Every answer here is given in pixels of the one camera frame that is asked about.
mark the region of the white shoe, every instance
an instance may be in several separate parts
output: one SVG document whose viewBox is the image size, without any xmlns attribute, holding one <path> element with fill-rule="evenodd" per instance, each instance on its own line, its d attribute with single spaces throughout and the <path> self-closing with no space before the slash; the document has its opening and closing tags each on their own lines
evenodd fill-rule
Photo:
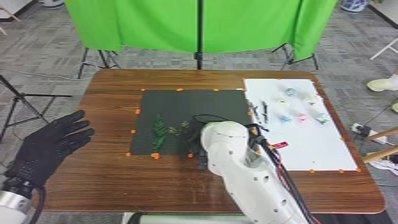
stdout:
<svg viewBox="0 0 398 224">
<path fill-rule="evenodd" d="M 393 111 L 398 113 L 398 103 L 393 105 Z"/>
<path fill-rule="evenodd" d="M 370 81 L 366 86 L 375 92 L 382 92 L 384 90 L 398 90 L 398 75 L 394 74 L 389 79 L 377 79 Z"/>
</svg>

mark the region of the wooden table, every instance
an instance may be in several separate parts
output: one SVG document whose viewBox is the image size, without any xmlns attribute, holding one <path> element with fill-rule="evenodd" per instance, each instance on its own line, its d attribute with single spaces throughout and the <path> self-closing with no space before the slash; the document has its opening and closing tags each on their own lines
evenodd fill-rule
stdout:
<svg viewBox="0 0 398 224">
<path fill-rule="evenodd" d="M 67 158 L 48 182 L 46 210 L 238 212 L 222 180 L 197 159 L 126 156 L 140 89 L 234 89 L 242 78 L 311 79 L 325 99 L 361 172 L 291 172 L 314 213 L 378 213 L 384 199 L 314 75 L 277 71 L 101 70 L 78 109 L 96 129 L 92 143 Z"/>
</svg>

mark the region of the blue object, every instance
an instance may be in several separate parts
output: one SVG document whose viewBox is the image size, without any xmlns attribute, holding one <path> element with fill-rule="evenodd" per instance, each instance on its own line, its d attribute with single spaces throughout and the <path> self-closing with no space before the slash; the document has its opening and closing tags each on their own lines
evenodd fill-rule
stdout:
<svg viewBox="0 0 398 224">
<path fill-rule="evenodd" d="M 343 0 L 341 9 L 346 12 L 361 12 L 364 10 L 366 5 L 368 5 L 366 0 Z"/>
<path fill-rule="evenodd" d="M 290 119 L 284 115 L 281 116 L 279 119 L 281 119 L 281 122 L 282 122 L 282 123 L 290 123 L 290 122 L 291 122 L 291 119 Z"/>
<path fill-rule="evenodd" d="M 297 90 L 293 88 L 288 88 L 284 91 L 286 95 L 291 97 L 297 95 Z"/>
</svg>

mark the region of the gray carpet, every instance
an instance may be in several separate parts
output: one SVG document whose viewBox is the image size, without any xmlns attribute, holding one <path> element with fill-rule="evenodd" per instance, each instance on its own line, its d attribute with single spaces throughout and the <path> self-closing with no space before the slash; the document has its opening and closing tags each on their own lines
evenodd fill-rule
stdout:
<svg viewBox="0 0 398 224">
<path fill-rule="evenodd" d="M 83 49 L 66 9 L 46 10 L 39 5 L 34 5 L 19 18 L 19 23 L 2 23 L 9 36 L 0 35 L 0 74 L 11 80 L 19 91 L 71 94 L 75 96 L 73 99 L 55 101 L 48 111 L 48 119 L 51 120 L 75 110 L 89 80 L 71 81 L 46 76 L 76 77 L 76 65 Z M 389 77 L 398 65 L 398 55 L 389 51 L 375 61 L 368 60 L 396 37 L 398 30 L 393 29 L 370 10 L 361 14 L 348 14 L 336 8 L 316 51 L 320 70 L 314 71 L 311 61 L 286 66 L 286 70 L 314 72 L 346 129 L 352 123 L 370 122 L 368 125 L 373 129 L 382 131 L 396 126 L 398 123 L 398 115 L 391 109 L 386 109 L 396 100 L 398 93 L 375 93 L 364 87 L 364 83 L 370 80 Z M 99 63 L 94 51 L 91 52 L 89 60 Z M 206 55 L 204 60 L 206 69 L 279 70 L 284 59 L 282 52 L 279 51 L 272 54 L 268 49 L 234 54 Z M 195 68 L 190 54 L 128 47 L 117 56 L 117 61 L 123 68 Z M 5 69 L 41 73 L 41 75 L 19 74 Z M 94 72 L 96 68 L 87 67 L 83 77 L 92 77 Z M 0 93 L 2 125 L 12 97 L 2 86 Z M 43 99 L 32 99 L 32 101 L 35 105 L 44 105 Z M 18 107 L 19 110 L 16 120 L 30 116 L 25 108 Z M 7 132 L 3 143 L 0 144 L 2 163 L 7 164 L 14 158 L 19 147 L 18 137 L 23 138 L 41 126 L 41 122 L 32 122 Z M 382 148 L 375 143 L 364 143 L 361 139 L 355 139 L 355 143 L 362 154 Z M 370 170 L 386 195 L 387 212 L 393 220 L 398 222 L 396 176 L 387 171 L 373 168 Z M 101 224 L 119 222 L 121 214 L 44 213 L 39 223 Z"/>
</svg>

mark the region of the tripod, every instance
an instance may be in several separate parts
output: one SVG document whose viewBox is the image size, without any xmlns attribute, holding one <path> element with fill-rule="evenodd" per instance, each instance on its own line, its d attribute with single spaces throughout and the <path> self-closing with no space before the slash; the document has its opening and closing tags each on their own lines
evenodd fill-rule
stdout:
<svg viewBox="0 0 398 224">
<path fill-rule="evenodd" d="M 316 60 L 314 54 L 307 58 L 304 58 L 302 60 L 295 61 L 295 59 L 293 59 L 295 50 L 291 50 L 291 52 L 288 54 L 286 43 L 275 48 L 275 50 L 272 51 L 272 53 L 275 53 L 281 48 L 282 48 L 284 56 L 286 56 L 286 61 L 284 61 L 284 64 L 282 64 L 281 71 L 284 70 L 284 66 L 286 65 L 293 65 L 295 63 L 306 61 L 311 58 L 313 58 L 313 61 L 314 61 L 314 69 L 320 70 L 318 60 Z"/>
<path fill-rule="evenodd" d="M 3 134 L 5 134 L 5 131 L 7 131 L 7 128 L 27 123 L 28 121 L 34 121 L 37 119 L 41 119 L 46 124 L 50 123 L 46 118 L 44 118 L 44 114 L 46 114 L 46 111 L 48 111 L 48 108 L 53 104 L 53 100 L 57 97 L 71 97 L 71 95 L 50 95 L 50 94 L 25 94 L 25 93 L 19 93 L 14 86 L 11 85 L 7 79 L 3 78 L 3 76 L 0 75 L 0 84 L 3 84 L 5 88 L 9 89 L 9 91 L 12 92 L 14 94 L 14 99 L 12 99 L 12 105 L 11 105 L 11 110 L 9 110 L 9 115 L 7 115 L 7 119 L 5 119 L 5 123 L 3 123 L 3 128 L 2 128 L 2 133 L 0 133 L 0 142 L 3 140 Z M 35 96 L 35 97 L 50 97 L 50 102 L 46 104 L 46 107 L 43 109 L 43 111 L 39 112 L 34 105 L 30 104 L 28 100 L 27 100 L 27 96 Z M 34 117 L 11 123 L 11 118 L 12 118 L 12 114 L 14 114 L 14 110 L 16 110 L 16 104 L 18 102 L 23 103 L 23 105 L 27 106 L 28 110 L 32 111 L 34 113 Z"/>
<path fill-rule="evenodd" d="M 108 65 L 108 62 L 107 62 L 107 59 L 105 59 L 105 55 L 103 55 L 103 51 L 98 50 L 98 54 L 99 54 L 101 61 L 103 61 L 103 66 L 98 66 L 98 67 L 101 69 L 110 69 L 114 67 L 121 68 L 121 66 L 119 66 L 119 64 L 115 62 L 115 59 L 114 59 L 114 57 L 110 55 L 110 52 L 108 51 L 105 51 L 105 52 L 107 52 L 108 58 L 110 58 L 110 60 L 114 62 L 114 65 L 112 66 Z M 82 65 L 80 65 L 80 69 L 78 69 L 78 79 L 82 79 L 83 67 L 85 66 L 96 66 L 96 65 L 92 65 L 91 63 L 85 62 L 85 60 L 87 60 L 87 54 L 89 54 L 89 48 L 83 49 Z"/>
</svg>

